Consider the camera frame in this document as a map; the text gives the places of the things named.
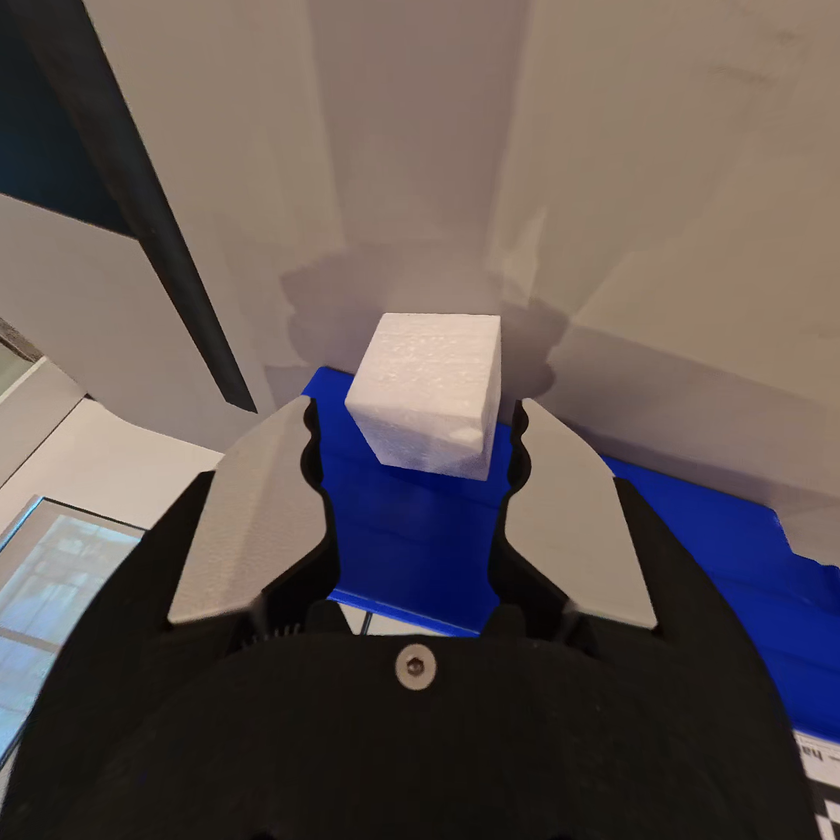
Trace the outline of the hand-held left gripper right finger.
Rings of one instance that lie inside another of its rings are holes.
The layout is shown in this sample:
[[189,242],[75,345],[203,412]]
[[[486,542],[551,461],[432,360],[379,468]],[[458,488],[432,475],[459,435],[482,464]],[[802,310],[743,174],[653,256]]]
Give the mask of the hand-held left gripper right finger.
[[489,555],[499,607],[489,630],[564,641],[585,620],[649,634],[658,624],[616,478],[533,399],[516,404],[509,489]]

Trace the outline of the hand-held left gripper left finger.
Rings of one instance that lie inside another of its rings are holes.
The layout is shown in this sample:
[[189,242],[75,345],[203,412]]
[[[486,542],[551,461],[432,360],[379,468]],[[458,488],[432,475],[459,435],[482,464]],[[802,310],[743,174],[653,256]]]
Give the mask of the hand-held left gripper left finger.
[[300,395],[251,429],[213,473],[168,620],[248,618],[260,635],[302,632],[337,586],[340,552],[323,486],[319,407]]

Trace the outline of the blue plastic bin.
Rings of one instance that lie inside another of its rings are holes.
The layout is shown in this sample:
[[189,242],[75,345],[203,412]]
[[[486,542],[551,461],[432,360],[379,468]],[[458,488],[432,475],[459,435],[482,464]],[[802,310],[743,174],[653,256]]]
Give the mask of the blue plastic bin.
[[[474,637],[499,603],[487,563],[509,489],[510,427],[497,425],[485,481],[384,466],[345,408],[352,380],[322,367],[302,389],[318,407],[323,486],[339,540],[333,598],[423,631]],[[838,568],[795,554],[767,507],[604,460],[733,607],[794,728],[838,742]]]

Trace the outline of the white foam cube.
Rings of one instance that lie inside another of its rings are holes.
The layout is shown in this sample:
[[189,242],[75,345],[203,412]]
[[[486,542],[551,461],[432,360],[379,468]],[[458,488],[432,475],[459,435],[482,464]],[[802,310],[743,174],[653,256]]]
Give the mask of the white foam cube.
[[387,312],[344,404],[380,464],[485,481],[501,402],[501,318]]

